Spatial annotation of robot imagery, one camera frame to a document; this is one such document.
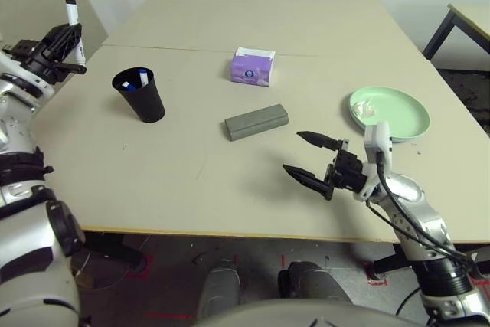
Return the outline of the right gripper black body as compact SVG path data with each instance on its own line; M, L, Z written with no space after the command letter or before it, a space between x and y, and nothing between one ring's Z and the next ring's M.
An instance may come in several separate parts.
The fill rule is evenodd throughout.
M324 183L327 190L324 198L332 199L335 188L348 189L359 194L366 184L368 177L363 174L363 164L357 156L348 151L348 140L337 140L328 149L337 151L333 162L327 166Z

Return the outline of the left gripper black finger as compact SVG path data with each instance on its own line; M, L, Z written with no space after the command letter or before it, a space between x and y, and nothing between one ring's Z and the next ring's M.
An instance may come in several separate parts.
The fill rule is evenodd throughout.
M87 68L80 64L57 63L57 70L61 74L85 74Z
M81 36L80 23L55 26L41 40L44 45L41 54L49 61L64 61L79 44Z

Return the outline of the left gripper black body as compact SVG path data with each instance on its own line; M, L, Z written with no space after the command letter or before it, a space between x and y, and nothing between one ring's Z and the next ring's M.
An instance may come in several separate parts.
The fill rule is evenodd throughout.
M64 72L58 67L64 61L64 48L44 41L20 40L15 46L7 46L12 60L48 83L62 83Z

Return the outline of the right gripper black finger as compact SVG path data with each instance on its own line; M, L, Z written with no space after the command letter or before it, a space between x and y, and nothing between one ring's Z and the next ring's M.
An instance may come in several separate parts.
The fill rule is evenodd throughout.
M329 150L339 150L341 149L341 140L333 139L329 136L325 136L321 133L310 132L310 131L300 131L297 135L303 138L306 142L317 146L319 148L327 148Z
M301 185L318 192L324 198L329 196L329 187L327 184L317 179L313 173L308 172L305 169L286 164L283 164L283 169L289 176L294 178Z

